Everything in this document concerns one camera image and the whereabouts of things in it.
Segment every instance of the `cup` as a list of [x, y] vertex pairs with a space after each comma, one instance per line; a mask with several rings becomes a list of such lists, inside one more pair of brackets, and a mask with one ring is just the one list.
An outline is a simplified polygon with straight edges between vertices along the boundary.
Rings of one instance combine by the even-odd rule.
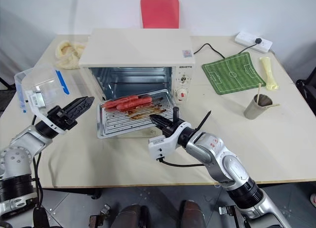
[[272, 105], [272, 100], [268, 96], [260, 94], [257, 103], [257, 95], [255, 95], [249, 106], [243, 112], [243, 115], [248, 119], [255, 119], [262, 114], [267, 109], [266, 106], [269, 105]]

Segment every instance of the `baking tray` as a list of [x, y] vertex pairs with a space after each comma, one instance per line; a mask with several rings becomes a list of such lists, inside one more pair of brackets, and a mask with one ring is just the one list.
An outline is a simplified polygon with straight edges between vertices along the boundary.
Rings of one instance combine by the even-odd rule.
[[133, 107], [123, 112], [118, 110], [109, 110], [102, 107], [102, 105], [107, 101], [98, 105], [98, 138], [109, 138], [153, 127], [155, 125], [149, 118], [150, 114], [159, 114], [167, 119], [172, 119], [173, 107], [176, 106], [176, 103], [167, 89], [140, 94], [138, 96], [140, 98], [151, 96], [153, 101], [149, 104], [142, 105], [141, 107]]

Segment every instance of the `sausage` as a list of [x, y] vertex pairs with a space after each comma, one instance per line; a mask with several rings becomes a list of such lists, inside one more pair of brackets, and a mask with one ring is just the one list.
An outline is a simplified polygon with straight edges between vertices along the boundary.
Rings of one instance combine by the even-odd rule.
[[127, 96], [127, 97], [123, 97], [123, 98], [120, 98], [118, 100], [115, 100], [115, 101], [107, 101], [106, 103], [104, 103], [102, 105], [102, 107], [105, 107], [105, 108], [112, 108], [112, 107], [116, 107], [117, 105], [119, 104], [122, 104], [122, 103], [126, 103], [126, 102], [129, 102], [129, 101], [134, 101], [134, 100], [137, 100], [138, 99], [138, 96]]
[[134, 106], [139, 106], [139, 105], [142, 105], [142, 104], [150, 103], [151, 101], [152, 101], [152, 98], [150, 96], [144, 97], [144, 98], [139, 98], [139, 99], [134, 100], [134, 101], [129, 101], [129, 102], [126, 102], [126, 103], [119, 104], [117, 106], [117, 109], [118, 110], [124, 110], [124, 109], [128, 109], [128, 108], [131, 108], [131, 107], [134, 107]]

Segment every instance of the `power strip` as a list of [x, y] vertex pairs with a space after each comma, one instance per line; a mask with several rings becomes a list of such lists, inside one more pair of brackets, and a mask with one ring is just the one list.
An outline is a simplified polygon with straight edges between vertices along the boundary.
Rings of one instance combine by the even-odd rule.
[[262, 53], [267, 53], [272, 46], [272, 42], [261, 37], [255, 36], [253, 34], [247, 32], [239, 32], [239, 34], [235, 38], [235, 42], [247, 47], [255, 44], [256, 38], [260, 38], [262, 42], [252, 47], [252, 49]]

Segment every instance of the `white table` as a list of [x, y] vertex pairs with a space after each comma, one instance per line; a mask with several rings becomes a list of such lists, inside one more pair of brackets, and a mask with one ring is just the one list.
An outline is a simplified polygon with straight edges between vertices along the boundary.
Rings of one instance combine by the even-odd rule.
[[[87, 35], [58, 35], [37, 64], [54, 63], [55, 47], [70, 38], [87, 41]], [[243, 49], [231, 37], [192, 37], [194, 49], [209, 42], [225, 56]], [[266, 79], [259, 57], [269, 56], [277, 91], [262, 89], [280, 107], [267, 110], [255, 120], [243, 116], [245, 107], [257, 88], [217, 95], [201, 69], [204, 63], [221, 59], [208, 47], [196, 55], [196, 69], [189, 100], [180, 105], [182, 118], [197, 126], [204, 115], [212, 115], [202, 129], [224, 140], [237, 154], [250, 176], [258, 183], [316, 180], [316, 118], [283, 67], [272, 53], [249, 50], [258, 74]], [[73, 98], [89, 93], [78, 70], [62, 71]], [[78, 119], [78, 125], [66, 135], [59, 135], [42, 153], [39, 177], [44, 188], [112, 187], [136, 185], [215, 184], [204, 167], [174, 168], [152, 160], [148, 138], [109, 138], [96, 136], [96, 106]], [[0, 118], [0, 148], [31, 123], [19, 109], [14, 96]], [[173, 163], [197, 163], [182, 148], [166, 158]]]

